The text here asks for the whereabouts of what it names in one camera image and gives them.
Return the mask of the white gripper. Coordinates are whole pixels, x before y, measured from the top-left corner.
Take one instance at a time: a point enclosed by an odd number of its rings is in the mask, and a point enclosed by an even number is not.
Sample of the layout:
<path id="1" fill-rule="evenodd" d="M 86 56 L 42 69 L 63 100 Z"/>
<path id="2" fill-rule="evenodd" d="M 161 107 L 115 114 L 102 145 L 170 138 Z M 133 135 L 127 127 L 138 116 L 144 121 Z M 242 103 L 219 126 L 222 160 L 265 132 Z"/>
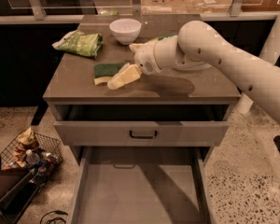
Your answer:
<path id="1" fill-rule="evenodd" d="M 129 48 L 134 53 L 133 59 L 136 64 L 124 64 L 107 82 L 110 90 L 117 90 L 136 81 L 142 72 L 154 75 L 165 69 L 182 70 L 190 67 L 190 60 L 178 46 L 176 35 L 162 40 L 155 38 L 144 44 L 132 43 Z"/>

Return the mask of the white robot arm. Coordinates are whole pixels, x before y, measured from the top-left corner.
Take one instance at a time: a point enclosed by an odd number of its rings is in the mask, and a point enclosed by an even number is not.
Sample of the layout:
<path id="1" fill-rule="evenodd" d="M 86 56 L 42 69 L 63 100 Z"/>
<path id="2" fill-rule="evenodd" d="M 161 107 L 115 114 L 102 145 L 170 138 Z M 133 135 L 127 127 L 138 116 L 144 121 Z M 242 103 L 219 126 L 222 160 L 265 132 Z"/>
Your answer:
<path id="1" fill-rule="evenodd" d="M 131 44 L 133 64 L 124 65 L 107 87 L 116 90 L 141 75 L 165 69 L 184 70 L 203 63 L 214 66 L 280 125 L 280 12 L 263 46 L 254 56 L 226 41 L 203 21 L 189 21 L 176 35 Z"/>

